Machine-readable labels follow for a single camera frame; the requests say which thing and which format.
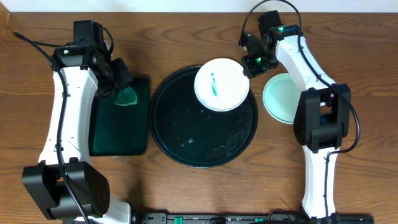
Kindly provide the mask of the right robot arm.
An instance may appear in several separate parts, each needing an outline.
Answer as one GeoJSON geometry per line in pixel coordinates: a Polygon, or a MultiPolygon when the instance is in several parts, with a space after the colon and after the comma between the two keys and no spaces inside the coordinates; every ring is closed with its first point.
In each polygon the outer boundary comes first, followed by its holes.
{"type": "Polygon", "coordinates": [[[348,134],[351,90],[338,85],[321,69],[300,26],[284,25],[277,11],[257,20],[260,38],[242,32],[238,45],[248,78],[283,65],[300,92],[294,115],[294,134],[305,154],[305,193],[302,210],[309,220],[328,221],[335,214],[333,186],[335,162],[348,134]]]}

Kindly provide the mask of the green scouring sponge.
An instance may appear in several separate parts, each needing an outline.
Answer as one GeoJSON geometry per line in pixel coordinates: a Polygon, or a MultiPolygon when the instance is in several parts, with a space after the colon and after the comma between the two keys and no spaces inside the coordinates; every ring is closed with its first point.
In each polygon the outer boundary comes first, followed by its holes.
{"type": "Polygon", "coordinates": [[[116,97],[114,104],[117,106],[131,106],[137,104],[137,94],[133,88],[127,87],[121,90],[116,97]]]}

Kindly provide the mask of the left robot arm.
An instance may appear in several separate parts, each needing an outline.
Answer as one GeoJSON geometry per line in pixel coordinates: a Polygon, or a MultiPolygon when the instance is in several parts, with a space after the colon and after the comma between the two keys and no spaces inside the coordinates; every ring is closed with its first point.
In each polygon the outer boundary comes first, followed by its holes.
{"type": "Polygon", "coordinates": [[[50,129],[36,166],[25,167],[22,183],[44,217],[80,223],[132,223],[132,207],[114,198],[105,176],[91,166],[91,107],[99,82],[114,84],[106,44],[57,47],[52,56],[55,85],[50,129]]]}

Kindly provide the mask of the white plate with green stain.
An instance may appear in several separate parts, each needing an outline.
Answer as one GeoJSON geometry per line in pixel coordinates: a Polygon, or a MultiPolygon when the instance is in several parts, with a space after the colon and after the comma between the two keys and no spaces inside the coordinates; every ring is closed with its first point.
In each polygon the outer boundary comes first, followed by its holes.
{"type": "Polygon", "coordinates": [[[248,96],[249,89],[249,78],[243,74],[243,66],[229,58],[216,58],[205,63],[194,80],[199,102],[217,112],[237,108],[248,96]]]}

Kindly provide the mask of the mint green plate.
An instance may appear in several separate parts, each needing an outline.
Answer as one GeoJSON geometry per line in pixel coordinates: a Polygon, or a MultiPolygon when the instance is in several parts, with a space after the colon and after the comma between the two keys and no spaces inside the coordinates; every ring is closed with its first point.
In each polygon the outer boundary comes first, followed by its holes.
{"type": "Polygon", "coordinates": [[[289,73],[272,77],[265,85],[262,100],[267,112],[277,121],[293,124],[301,91],[289,73]]]}

